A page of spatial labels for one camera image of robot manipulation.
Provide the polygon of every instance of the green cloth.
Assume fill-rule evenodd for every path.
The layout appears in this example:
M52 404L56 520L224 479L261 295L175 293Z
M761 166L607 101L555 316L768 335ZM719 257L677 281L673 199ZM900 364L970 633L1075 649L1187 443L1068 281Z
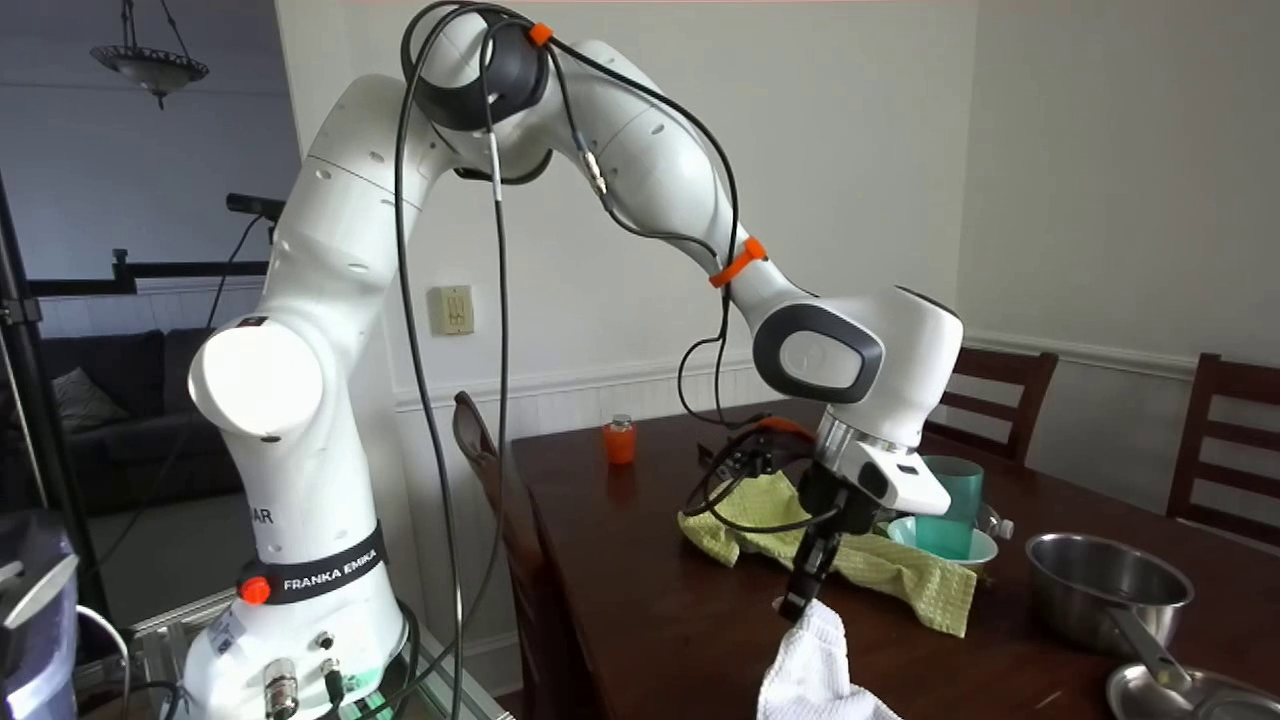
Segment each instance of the green cloth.
M801 507L801 496L783 472L738 479L717 511L728 522L743 526L777 526L777 522L801 522L808 511ZM793 566L793 556L805 541L805 526L794 532L736 532L712 511L677 515L685 541L692 541L700 551L708 551L717 562L733 566L738 551L761 551L783 566ZM893 545L883 536L844 536L837 551L837 576L849 585L861 585L867 592L900 597L912 604L914 621L924 628L935 628L942 636L968 633L974 573L963 562L935 559L921 546Z

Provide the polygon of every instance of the white cloth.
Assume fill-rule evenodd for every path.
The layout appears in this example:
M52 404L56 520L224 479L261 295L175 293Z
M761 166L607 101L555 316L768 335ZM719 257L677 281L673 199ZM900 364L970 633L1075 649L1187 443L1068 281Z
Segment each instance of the white cloth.
M896 720L896 713L849 685L844 621L812 600L761 685L756 720Z

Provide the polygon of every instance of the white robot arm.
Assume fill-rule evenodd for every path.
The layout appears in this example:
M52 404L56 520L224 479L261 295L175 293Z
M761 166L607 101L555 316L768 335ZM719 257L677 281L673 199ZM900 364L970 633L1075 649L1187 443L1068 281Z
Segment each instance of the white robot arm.
M405 30L405 75L362 75L329 112L277 225L261 309L193 364L256 532L256 573L189 652L198 717L319 717L369 696L405 644L347 374L396 281L396 232L412 232L396 208L416 219L445 170L533 179L552 156L570 159L623 227L733 293L777 392L828 404L805 496L849 511L801 546L794 611L831 536L867 507L946 507L912 453L959 352L946 309L914 293L801 293L738 225L696 118L607 44L577 50L506 9L448 0Z

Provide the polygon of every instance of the dark wooden table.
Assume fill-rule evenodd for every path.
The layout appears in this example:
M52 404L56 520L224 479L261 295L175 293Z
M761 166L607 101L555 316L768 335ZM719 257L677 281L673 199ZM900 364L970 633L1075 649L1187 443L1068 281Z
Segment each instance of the dark wooden table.
M783 573L763 559L719 566L685 545L677 507L700 479L696 443L725 435L696 421L638 423L637 467L607 472L599 431L514 441L547 551L607 717L738 717L743 686L772 658ZM849 623L853 680L900 717L1107 717L1114 658L1068 649L1031 615L1031 532L1103 532L1149 546L1197 585L1173 652L1280 691L1280 556L1124 507L1075 483L989 457L989 501L1017 541L981 576L963 638L914 623L906 604L828 580Z

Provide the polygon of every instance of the chair back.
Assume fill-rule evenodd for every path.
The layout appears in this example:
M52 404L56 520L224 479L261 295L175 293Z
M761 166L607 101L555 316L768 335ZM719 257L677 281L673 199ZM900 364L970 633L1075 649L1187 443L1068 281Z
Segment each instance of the chair back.
M959 347L928 431L1024 465L1052 370L1056 352Z
M1275 453L1280 367L1203 352L1173 472L1168 515L1280 546Z
M533 720L594 717L586 665L566 621L555 562L545 551L533 501L506 475L505 453L491 443L482 414L469 392L455 392L450 435L455 447L469 457L506 546L524 666L524 713Z

